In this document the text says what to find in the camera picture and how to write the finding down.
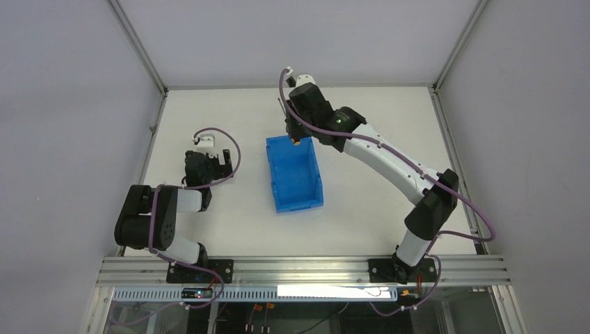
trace white table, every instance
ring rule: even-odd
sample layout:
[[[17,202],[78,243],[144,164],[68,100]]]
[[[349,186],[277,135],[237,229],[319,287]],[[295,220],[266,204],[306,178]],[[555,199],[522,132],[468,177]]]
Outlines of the white table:
[[[334,108],[350,106],[406,154],[432,168],[449,168],[447,151],[428,90],[422,87],[322,88]],[[169,93],[145,183],[180,184],[184,152],[193,134],[219,127],[240,144],[242,162],[233,180],[212,189],[206,212],[179,214],[176,233],[206,245],[210,255],[320,256],[393,253],[413,206],[393,185],[360,161],[314,140],[324,185],[324,206],[276,214],[265,138],[285,133],[277,89],[174,90]],[[216,134],[221,155],[230,148]],[[470,233],[462,207],[446,230]],[[473,242],[445,236],[433,253],[475,254]],[[126,255],[145,255],[130,250]]]

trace white light strip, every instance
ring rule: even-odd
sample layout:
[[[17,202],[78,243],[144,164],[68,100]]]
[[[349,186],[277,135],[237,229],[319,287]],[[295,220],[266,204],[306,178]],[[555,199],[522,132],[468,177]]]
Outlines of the white light strip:
[[[278,285],[279,297],[391,299],[389,287],[332,287],[325,285]]]

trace black mounting plate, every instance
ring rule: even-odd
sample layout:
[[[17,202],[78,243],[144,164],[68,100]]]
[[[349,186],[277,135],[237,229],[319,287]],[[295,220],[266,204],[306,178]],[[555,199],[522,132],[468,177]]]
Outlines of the black mounting plate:
[[[395,282],[391,259],[368,259],[367,262],[369,262],[369,279],[371,280],[371,283]],[[418,274],[420,274],[423,283],[433,283],[436,280],[434,260],[427,258],[422,259],[417,270],[414,270],[410,277],[408,277],[408,283],[417,283]]]
[[[225,284],[230,284],[234,276],[234,260],[231,259],[209,259],[208,269],[215,271],[221,276]],[[170,284],[209,284],[213,280],[210,273],[193,270],[176,264],[168,265],[166,282]]]

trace perforated metal strip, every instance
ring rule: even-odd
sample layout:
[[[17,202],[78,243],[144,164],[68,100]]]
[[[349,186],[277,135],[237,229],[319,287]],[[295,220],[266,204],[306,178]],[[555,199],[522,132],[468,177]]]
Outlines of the perforated metal strip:
[[[182,287],[120,287],[115,290],[115,301],[182,301]],[[323,298],[277,296],[275,287],[226,287],[217,299],[221,302],[329,302],[329,301],[396,301],[397,290],[390,290],[391,299]],[[192,299],[190,301],[205,302],[209,299]]]

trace blue container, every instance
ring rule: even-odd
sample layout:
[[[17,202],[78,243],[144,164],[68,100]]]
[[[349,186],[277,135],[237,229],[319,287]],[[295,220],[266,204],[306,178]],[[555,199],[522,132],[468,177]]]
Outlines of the blue container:
[[[273,196],[277,213],[305,210],[324,205],[324,191],[310,137],[299,145],[289,136],[266,139],[271,165]]]

